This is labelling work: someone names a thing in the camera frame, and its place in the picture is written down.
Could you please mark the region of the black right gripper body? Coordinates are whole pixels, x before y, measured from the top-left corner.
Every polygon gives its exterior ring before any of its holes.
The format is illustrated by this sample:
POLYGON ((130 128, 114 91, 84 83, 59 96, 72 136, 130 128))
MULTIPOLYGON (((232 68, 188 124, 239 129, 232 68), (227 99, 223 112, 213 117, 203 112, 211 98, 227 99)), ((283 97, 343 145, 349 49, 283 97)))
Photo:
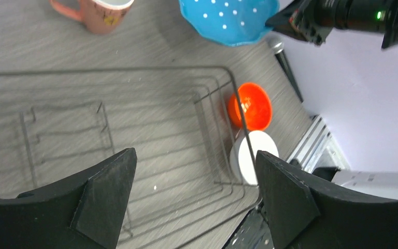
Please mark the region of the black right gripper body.
POLYGON ((269 17, 265 26, 287 37, 322 45, 333 28, 316 22, 321 1, 292 1, 287 7, 269 17))

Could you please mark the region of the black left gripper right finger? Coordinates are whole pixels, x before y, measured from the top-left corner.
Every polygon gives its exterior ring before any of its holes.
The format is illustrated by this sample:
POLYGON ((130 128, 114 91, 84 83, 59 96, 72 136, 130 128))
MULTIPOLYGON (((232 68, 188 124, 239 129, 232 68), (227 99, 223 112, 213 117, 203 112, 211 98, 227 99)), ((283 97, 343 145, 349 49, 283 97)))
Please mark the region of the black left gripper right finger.
POLYGON ((254 167, 275 248, 398 248, 398 200, 338 186, 266 151, 254 167))

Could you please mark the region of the blue polka dot plate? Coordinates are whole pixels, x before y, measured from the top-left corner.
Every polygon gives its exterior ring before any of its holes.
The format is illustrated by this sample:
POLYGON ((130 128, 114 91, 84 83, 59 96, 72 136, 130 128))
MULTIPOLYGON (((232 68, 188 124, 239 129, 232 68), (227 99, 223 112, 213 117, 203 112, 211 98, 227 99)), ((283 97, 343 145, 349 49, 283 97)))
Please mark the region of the blue polka dot plate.
POLYGON ((183 18, 201 37, 237 47, 259 42, 272 29, 265 25, 280 10, 276 0, 179 0, 183 18))

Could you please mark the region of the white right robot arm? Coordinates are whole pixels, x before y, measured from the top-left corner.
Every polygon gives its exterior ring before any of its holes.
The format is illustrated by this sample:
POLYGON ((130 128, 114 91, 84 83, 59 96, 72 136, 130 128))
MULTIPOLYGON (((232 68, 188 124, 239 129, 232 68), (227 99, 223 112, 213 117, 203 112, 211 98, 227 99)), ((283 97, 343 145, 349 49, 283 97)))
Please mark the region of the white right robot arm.
POLYGON ((266 27, 321 46, 333 29, 382 34, 383 50, 398 45, 398 0, 292 1, 266 27))

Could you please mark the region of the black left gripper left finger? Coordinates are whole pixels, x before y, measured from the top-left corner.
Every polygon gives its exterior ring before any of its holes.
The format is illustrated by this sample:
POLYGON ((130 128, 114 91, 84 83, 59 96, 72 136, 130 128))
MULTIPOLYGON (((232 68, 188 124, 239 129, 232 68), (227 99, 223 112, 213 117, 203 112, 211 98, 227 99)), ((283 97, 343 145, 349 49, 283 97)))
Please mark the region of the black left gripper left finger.
POLYGON ((137 166, 134 148, 0 199, 0 248, 115 248, 137 166))

